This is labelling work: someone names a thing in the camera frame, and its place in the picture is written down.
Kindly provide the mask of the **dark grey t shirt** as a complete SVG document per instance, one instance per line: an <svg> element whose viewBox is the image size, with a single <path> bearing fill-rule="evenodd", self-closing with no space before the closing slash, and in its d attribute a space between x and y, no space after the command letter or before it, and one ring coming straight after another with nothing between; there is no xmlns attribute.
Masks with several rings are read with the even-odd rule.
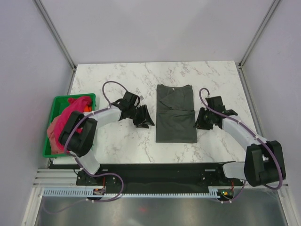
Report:
<svg viewBox="0 0 301 226"><path fill-rule="evenodd" d="M194 95L191 85L156 89L156 142L197 143Z"/></svg>

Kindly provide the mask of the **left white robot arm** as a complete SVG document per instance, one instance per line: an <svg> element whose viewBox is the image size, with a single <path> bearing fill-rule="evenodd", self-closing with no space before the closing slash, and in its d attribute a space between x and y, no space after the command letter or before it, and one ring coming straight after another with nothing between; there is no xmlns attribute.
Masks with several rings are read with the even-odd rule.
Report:
<svg viewBox="0 0 301 226"><path fill-rule="evenodd" d="M96 130L123 119L131 119L137 128L148 129L155 125L146 105L112 104L89 113L72 112L60 134L58 142L63 146L64 152L75 159L93 185L99 185L103 181L103 173L98 171L100 163L92 151Z"/></svg>

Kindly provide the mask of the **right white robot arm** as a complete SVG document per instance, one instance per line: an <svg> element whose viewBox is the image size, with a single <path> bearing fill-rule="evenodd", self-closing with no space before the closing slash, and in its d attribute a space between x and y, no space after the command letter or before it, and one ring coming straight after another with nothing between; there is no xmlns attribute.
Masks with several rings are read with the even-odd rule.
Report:
<svg viewBox="0 0 301 226"><path fill-rule="evenodd" d="M212 130L214 126L230 134L245 150L244 162L229 162L215 174L216 182L227 185L233 178L248 182L249 185L265 186L278 190L285 179L285 165L282 146L278 141L268 141L246 126L234 110L217 112L201 107L197 129Z"/></svg>

